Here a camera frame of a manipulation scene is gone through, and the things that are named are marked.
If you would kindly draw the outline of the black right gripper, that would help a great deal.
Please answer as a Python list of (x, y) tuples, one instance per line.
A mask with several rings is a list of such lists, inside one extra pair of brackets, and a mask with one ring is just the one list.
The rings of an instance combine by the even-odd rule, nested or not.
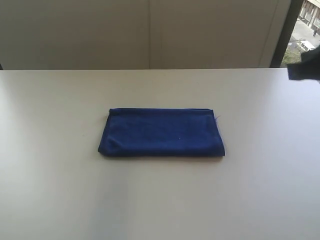
[(314, 80), (320, 82), (320, 47), (303, 52), (301, 61), (287, 65), (288, 79), (293, 81)]

